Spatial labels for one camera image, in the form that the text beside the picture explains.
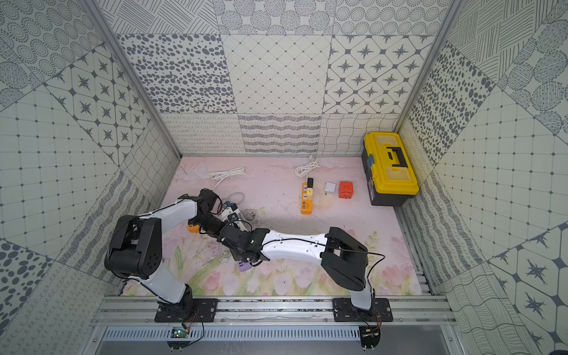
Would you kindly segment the large orange power strip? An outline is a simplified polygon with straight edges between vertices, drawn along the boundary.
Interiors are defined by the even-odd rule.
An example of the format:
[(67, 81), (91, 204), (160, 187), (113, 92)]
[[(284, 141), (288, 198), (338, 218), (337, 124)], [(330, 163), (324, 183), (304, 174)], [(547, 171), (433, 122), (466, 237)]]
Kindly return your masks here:
[(198, 225), (189, 225), (187, 229), (190, 233), (199, 234), (201, 232), (201, 228)]

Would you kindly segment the purple power strip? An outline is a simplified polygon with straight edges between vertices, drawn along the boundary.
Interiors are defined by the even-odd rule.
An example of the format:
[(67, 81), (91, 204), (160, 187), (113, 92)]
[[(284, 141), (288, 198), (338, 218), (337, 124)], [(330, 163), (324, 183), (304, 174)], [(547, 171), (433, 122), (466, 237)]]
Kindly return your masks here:
[(250, 263), (245, 263), (243, 261), (238, 261), (238, 270), (240, 272), (246, 272), (252, 268)]

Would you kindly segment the white charger plug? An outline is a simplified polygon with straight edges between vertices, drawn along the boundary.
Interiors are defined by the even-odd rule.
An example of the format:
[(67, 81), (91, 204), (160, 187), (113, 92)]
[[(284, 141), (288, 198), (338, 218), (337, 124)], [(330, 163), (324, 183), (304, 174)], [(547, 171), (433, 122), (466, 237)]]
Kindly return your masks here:
[(326, 195), (334, 195), (335, 191), (336, 191), (337, 185), (336, 183), (332, 183), (332, 182), (326, 182), (325, 183), (325, 189), (324, 189), (324, 193)]

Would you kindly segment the red cube adapter plug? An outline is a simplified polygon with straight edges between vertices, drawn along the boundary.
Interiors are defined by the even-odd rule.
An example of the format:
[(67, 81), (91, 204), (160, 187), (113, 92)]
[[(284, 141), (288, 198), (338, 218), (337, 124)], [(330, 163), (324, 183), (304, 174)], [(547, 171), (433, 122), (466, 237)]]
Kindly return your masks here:
[(339, 198), (352, 199), (354, 195), (354, 185), (350, 181), (341, 181), (339, 187)]

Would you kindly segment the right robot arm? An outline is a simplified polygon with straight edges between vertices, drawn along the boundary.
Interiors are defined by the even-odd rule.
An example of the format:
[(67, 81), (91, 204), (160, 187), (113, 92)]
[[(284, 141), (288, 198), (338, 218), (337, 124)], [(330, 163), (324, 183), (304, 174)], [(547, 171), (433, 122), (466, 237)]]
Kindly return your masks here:
[(368, 281), (368, 249), (344, 230), (331, 227), (319, 235), (290, 235), (271, 229), (246, 232), (225, 226), (217, 242), (236, 261), (256, 265), (272, 260), (296, 260), (321, 266), (340, 287), (348, 290), (351, 304), (371, 310), (374, 292)]

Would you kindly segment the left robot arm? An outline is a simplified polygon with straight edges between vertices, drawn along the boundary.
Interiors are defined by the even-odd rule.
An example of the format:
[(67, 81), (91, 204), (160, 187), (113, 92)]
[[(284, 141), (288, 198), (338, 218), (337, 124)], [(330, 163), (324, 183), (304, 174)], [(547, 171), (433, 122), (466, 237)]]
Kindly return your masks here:
[(217, 237), (223, 222), (212, 210), (220, 204), (221, 199), (211, 189), (201, 189), (197, 197), (182, 195), (153, 212), (120, 217), (110, 238), (105, 269), (120, 279), (139, 282), (163, 307), (188, 314), (192, 290), (162, 264), (163, 234), (185, 222)]

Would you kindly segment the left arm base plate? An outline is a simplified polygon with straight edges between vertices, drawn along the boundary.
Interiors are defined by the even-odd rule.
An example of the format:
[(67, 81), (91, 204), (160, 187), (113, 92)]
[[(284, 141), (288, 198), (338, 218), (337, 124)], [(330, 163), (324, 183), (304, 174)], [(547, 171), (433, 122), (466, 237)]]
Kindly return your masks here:
[(158, 302), (158, 310), (155, 314), (156, 323), (190, 322), (204, 323), (214, 322), (219, 299), (198, 298), (190, 300), (185, 306), (181, 303), (171, 304)]

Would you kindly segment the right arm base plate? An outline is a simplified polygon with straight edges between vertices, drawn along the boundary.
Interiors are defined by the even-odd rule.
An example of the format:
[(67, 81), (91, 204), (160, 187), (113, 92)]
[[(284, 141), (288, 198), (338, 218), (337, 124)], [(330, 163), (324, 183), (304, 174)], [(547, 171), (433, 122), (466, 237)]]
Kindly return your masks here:
[(374, 298), (368, 311), (354, 307), (350, 298), (334, 298), (332, 309), (335, 322), (393, 322), (391, 305), (386, 298)]

